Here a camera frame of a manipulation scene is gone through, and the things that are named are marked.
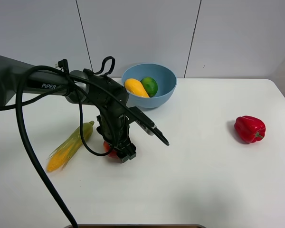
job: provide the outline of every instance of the blue bowl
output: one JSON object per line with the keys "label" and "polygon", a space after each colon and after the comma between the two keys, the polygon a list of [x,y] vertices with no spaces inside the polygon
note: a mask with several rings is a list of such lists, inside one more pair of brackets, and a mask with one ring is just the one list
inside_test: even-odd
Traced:
{"label": "blue bowl", "polygon": [[141,81],[145,77],[152,77],[158,86],[158,91],[154,97],[140,97],[130,94],[129,102],[135,106],[143,108],[156,108],[169,100],[177,84],[177,78],[168,68],[153,64],[143,63],[135,65],[126,70],[122,76],[122,84],[129,78]]}

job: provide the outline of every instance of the white table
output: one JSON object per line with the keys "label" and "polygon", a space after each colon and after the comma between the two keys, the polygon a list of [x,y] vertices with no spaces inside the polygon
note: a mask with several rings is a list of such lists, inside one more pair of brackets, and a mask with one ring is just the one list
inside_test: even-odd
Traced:
{"label": "white table", "polygon": [[[79,224],[285,228],[285,99],[274,83],[178,79],[166,104],[144,112],[169,147],[133,123],[135,159],[118,164],[82,148],[62,172],[49,175]],[[78,127],[78,106],[51,96],[26,106],[24,114],[45,167],[48,155]],[[85,121],[97,115],[95,107],[84,107]],[[238,140],[233,122],[241,115],[265,122],[264,140]],[[102,152],[102,142],[95,131],[88,144]],[[0,112],[0,227],[67,225],[29,161],[15,111]]]}

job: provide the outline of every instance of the robotic arm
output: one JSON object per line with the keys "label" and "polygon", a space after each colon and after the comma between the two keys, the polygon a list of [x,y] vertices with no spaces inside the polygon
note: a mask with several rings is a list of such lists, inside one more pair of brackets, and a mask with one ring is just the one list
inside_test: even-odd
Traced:
{"label": "robotic arm", "polygon": [[[110,70],[100,75],[108,60],[112,61]],[[154,122],[137,107],[127,108],[125,106],[129,94],[122,85],[108,77],[113,71],[114,65],[115,59],[107,57],[103,60],[99,72],[94,73],[88,69],[69,72],[67,60],[59,61],[58,67],[62,68],[74,83],[84,90],[85,94],[88,94],[86,96],[79,92],[80,101],[76,94],[77,91],[68,87],[69,81],[65,76],[44,70],[34,72],[29,76],[24,93],[44,94],[61,88],[53,94],[65,96],[67,101],[74,104],[80,102],[84,105],[95,105],[100,111],[100,115],[97,116],[100,124],[97,127],[98,133],[117,151],[120,161],[125,162],[136,156],[136,147],[129,138],[129,124],[132,122],[137,122],[148,134],[155,134],[166,145],[169,145],[169,142],[157,129]],[[16,94],[22,75],[32,67],[34,66],[0,56],[0,107],[5,106]]]}

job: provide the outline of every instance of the green lime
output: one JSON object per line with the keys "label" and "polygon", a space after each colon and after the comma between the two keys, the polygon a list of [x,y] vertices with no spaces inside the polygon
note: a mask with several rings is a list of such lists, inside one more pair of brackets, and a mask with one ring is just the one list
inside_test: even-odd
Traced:
{"label": "green lime", "polygon": [[141,80],[141,83],[149,97],[155,96],[157,93],[157,83],[153,78],[145,77]]}

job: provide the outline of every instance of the pepper stem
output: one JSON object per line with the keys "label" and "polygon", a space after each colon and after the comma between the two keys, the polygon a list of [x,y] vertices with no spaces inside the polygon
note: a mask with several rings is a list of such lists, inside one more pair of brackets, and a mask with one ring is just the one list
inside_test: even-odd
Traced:
{"label": "pepper stem", "polygon": [[257,138],[257,137],[261,137],[262,139],[264,139],[264,136],[261,136],[260,135],[260,132],[257,132],[256,134],[255,134],[255,137]]}

